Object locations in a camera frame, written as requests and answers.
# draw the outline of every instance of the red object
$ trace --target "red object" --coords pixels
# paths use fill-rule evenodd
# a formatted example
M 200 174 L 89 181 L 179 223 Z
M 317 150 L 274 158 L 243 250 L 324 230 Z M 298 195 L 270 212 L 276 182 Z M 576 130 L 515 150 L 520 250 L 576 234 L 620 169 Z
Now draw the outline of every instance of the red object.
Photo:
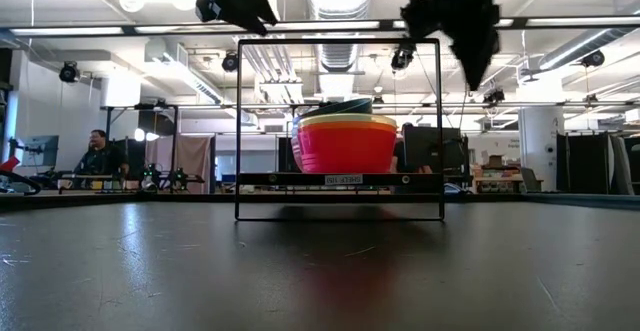
M 377 122 L 316 123 L 298 130 L 305 173 L 388 173 L 394 126 Z
M 18 166 L 19 163 L 20 160 L 18 160 L 15 156 L 11 156 L 11 158 L 7 162 L 0 165 L 0 170 L 13 172 L 13 169 Z

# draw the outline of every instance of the dark table surface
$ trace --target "dark table surface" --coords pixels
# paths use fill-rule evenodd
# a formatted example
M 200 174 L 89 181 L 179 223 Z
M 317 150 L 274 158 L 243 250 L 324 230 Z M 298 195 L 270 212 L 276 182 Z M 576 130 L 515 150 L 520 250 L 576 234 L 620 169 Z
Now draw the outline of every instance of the dark table surface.
M 232 205 L 196 203 L 0 215 L 0 330 L 640 329 L 640 213 L 447 211 L 446 224 L 234 223 Z

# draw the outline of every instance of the ceiling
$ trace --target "ceiling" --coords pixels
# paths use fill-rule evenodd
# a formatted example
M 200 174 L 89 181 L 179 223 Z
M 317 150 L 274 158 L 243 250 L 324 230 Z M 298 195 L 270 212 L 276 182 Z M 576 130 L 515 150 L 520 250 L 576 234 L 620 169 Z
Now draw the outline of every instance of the ceiling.
M 307 20 L 309 12 L 306 0 L 277 0 L 277 11 L 281 20 Z M 620 14 L 628 5 L 638 0 L 496 0 L 501 7 L 503 17 L 515 16 L 574 16 L 574 15 L 615 15 Z M 368 17 L 371 19 L 398 19 L 400 7 L 407 0 L 371 0 Z M 0 26 L 28 27 L 53 25 L 108 25 L 108 24 L 165 24 L 198 22 L 193 10 L 181 11 L 169 2 L 147 2 L 138 12 L 125 11 L 120 0 L 0 0 Z M 483 91 L 490 85 L 489 77 L 506 93 L 507 101 L 521 100 L 516 95 L 518 82 L 516 67 L 526 60 L 526 56 L 535 57 L 555 50 L 559 46 L 579 36 L 583 30 L 533 30 L 502 31 L 501 52 L 494 56 L 487 70 L 485 88 L 476 93 L 476 100 L 481 100 Z M 287 35 L 287 37 L 307 35 Z M 371 37 L 392 37 L 392 34 Z M 441 34 L 432 35 L 439 38 L 443 45 L 450 40 Z M 158 72 L 157 68 L 145 62 L 145 44 L 149 37 L 119 38 L 79 38 L 79 39 L 37 39 L 33 41 L 33 50 L 56 52 L 59 50 L 106 50 L 122 59 L 146 80 L 143 95 L 148 97 L 165 97 L 171 102 L 194 104 L 204 102 L 198 94 L 185 82 L 173 75 Z M 197 70 L 209 84 L 217 87 L 225 98 L 231 102 L 237 87 L 236 73 L 222 70 L 221 61 L 227 50 L 236 49 L 231 36 L 182 36 L 172 41 L 182 44 L 190 54 L 189 67 Z M 376 94 L 375 86 L 381 86 L 381 95 L 386 103 L 430 102 L 433 85 L 436 80 L 434 48 L 430 45 L 418 47 L 414 61 L 409 65 L 406 77 L 394 79 L 390 61 L 396 45 L 366 45 L 358 50 L 357 75 L 353 93 L 370 96 Z M 318 86 L 318 66 L 316 50 L 312 46 L 287 46 L 296 74 L 302 82 L 302 94 L 307 101 L 320 100 Z M 562 68 L 562 99 L 582 100 L 592 90 L 604 88 L 638 76 L 637 55 L 640 53 L 640 33 L 632 32 L 626 37 L 601 48 L 606 62 L 599 68 L 591 68 L 585 75 L 582 67 L 566 66 Z M 457 61 L 448 47 L 443 47 L 442 87 L 446 95 L 445 102 L 462 102 L 465 97 L 463 74 Z M 253 98 L 255 73 L 251 65 L 242 63 L 243 100 L 255 103 Z M 628 100 L 640 97 L 640 87 L 629 86 L 620 92 L 612 93 L 602 100 Z M 576 109 L 568 112 L 578 113 Z M 624 109 L 608 109 L 603 118 L 613 117 Z M 404 110 L 412 114 L 431 113 L 433 110 Z M 484 110 L 467 110 L 469 113 L 485 113 Z M 507 114 L 515 117 L 515 110 Z M 224 112 L 197 113 L 192 117 L 229 117 Z

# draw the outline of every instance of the white label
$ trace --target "white label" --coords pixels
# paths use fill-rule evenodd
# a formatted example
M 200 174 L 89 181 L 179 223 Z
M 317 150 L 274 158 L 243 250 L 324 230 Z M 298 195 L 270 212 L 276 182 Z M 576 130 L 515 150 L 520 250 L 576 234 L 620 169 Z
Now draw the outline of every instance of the white label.
M 325 185 L 362 185 L 362 175 L 327 175 Z

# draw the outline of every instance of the stacked bowl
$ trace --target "stacked bowl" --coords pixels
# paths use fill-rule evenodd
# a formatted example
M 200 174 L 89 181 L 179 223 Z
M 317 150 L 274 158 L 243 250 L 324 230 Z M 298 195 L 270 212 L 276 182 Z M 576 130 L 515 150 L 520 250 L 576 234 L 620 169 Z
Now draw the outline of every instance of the stacked bowl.
M 395 121 L 358 99 L 294 119 L 291 145 L 304 173 L 387 173 L 395 139 Z

